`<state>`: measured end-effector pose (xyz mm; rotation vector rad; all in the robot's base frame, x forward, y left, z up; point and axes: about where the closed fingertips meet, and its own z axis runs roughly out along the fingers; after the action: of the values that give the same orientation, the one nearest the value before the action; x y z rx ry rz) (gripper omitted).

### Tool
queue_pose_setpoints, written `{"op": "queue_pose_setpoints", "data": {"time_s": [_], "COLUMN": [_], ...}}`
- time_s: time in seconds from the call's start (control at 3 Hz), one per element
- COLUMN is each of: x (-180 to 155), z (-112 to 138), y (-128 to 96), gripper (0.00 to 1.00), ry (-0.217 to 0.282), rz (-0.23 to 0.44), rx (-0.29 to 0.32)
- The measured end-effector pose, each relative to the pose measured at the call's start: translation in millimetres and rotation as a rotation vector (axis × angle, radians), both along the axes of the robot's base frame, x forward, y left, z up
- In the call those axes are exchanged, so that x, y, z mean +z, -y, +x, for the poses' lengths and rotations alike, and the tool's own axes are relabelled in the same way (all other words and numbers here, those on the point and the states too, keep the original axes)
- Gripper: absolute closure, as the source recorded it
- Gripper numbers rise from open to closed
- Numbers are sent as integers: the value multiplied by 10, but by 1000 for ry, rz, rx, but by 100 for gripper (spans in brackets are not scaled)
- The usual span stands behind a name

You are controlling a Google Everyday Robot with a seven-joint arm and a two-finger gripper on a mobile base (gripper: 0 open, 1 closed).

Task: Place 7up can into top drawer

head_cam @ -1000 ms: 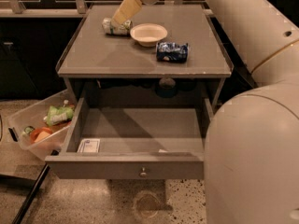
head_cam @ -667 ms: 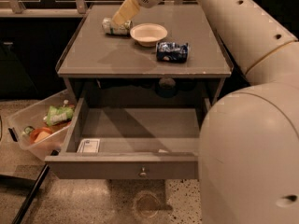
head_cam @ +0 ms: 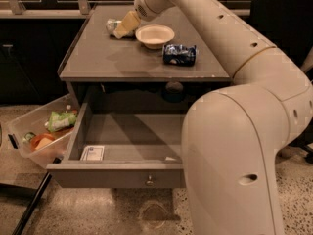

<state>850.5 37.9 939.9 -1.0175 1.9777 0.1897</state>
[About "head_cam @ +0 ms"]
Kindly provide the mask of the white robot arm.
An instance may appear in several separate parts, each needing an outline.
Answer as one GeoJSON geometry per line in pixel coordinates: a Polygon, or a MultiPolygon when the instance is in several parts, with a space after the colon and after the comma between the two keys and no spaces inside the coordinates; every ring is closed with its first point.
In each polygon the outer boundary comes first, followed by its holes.
{"type": "Polygon", "coordinates": [[[135,0],[139,20],[178,7],[232,78],[201,96],[182,128],[195,235],[285,235],[277,153],[312,119],[313,87],[270,40],[217,0],[135,0]]]}

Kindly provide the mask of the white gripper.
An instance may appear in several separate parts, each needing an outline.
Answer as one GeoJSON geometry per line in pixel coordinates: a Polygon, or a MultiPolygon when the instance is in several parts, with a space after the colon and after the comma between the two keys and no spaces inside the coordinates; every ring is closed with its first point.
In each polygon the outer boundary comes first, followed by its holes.
{"type": "Polygon", "coordinates": [[[114,30],[113,35],[117,39],[121,39],[135,30],[140,25],[141,20],[149,22],[171,7],[173,4],[168,0],[134,0],[135,11],[129,11],[125,15],[114,30]]]}

